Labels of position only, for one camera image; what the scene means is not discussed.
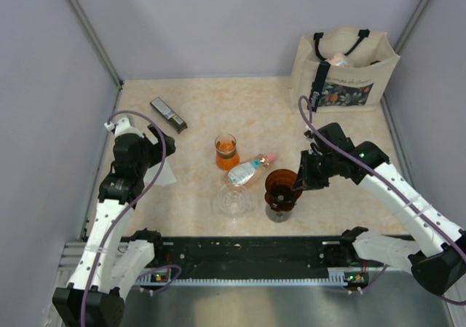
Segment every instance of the marble pattern surface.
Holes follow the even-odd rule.
[[[385,234],[406,233],[380,201],[340,177],[332,178],[327,189],[304,192],[286,222],[276,224],[266,217],[266,175],[279,168],[297,171],[300,151],[309,148],[303,136],[305,124],[290,105],[288,80],[278,76],[126,81],[118,109],[148,115],[175,138],[177,150],[168,161],[178,179],[174,184],[149,190],[138,203],[126,235],[146,227],[165,236],[340,235],[358,225]],[[187,122],[187,130],[177,134],[150,107],[149,102],[157,96]],[[373,141],[398,164],[380,108],[315,114],[313,121],[316,127],[339,122],[355,145]],[[147,126],[142,119],[136,117],[135,123],[148,132],[142,129]],[[213,205],[225,173],[215,164],[214,140],[221,132],[236,137],[242,159],[258,153],[277,154],[271,168],[249,188],[254,210],[236,221]],[[104,170],[112,161],[112,146]]]

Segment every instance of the robotic arm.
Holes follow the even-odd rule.
[[[442,216],[414,190],[375,144],[366,141],[354,146],[338,123],[330,123],[318,131],[331,143],[390,180],[410,200],[410,204],[415,205],[463,251],[466,250],[465,231]],[[376,176],[334,151],[311,131],[305,135],[312,140],[311,149],[301,152],[294,190],[323,189],[329,186],[332,176],[351,178],[358,186],[379,198],[414,238],[414,241],[400,240],[356,227],[342,235],[342,245],[352,247],[360,259],[379,261],[411,273],[422,287],[436,295],[444,294],[466,273],[466,264],[459,254],[410,209],[410,204],[406,204]]]
[[[165,140],[166,155],[175,152],[175,141],[170,136],[149,126],[157,139],[152,143],[130,119],[122,117],[115,125],[106,125],[115,135],[114,161],[111,170],[99,187],[97,213],[78,267],[66,288],[57,288],[52,301],[67,326],[79,325],[79,311],[85,286],[91,276],[91,267],[97,256],[97,269],[92,275],[90,292],[86,299],[87,326],[118,326],[121,322],[125,299],[141,271],[156,256],[160,235],[156,232],[140,231],[128,243],[125,254],[115,261],[115,253],[127,222],[134,208],[126,212],[111,231],[105,245],[100,243],[111,224],[123,210],[141,194],[144,176],[154,173],[162,159],[162,144]]]

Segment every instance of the pink bottle cap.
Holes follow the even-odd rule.
[[[273,152],[270,154],[266,154],[267,159],[269,160],[270,163],[274,162],[275,159],[277,158],[277,154],[274,154]]]

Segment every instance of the beige tote bag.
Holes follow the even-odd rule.
[[[354,67],[325,61],[338,52]],[[291,73],[292,108],[305,95],[314,112],[375,109],[399,58],[385,32],[341,27],[301,37]]]

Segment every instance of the white wall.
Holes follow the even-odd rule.
[[[65,0],[0,0],[0,325],[39,326],[116,88]]]
[[[394,43],[419,0],[80,0],[123,79],[289,74],[299,37],[341,25]]]
[[[433,0],[401,53],[387,99],[417,189],[466,227],[466,0]]]

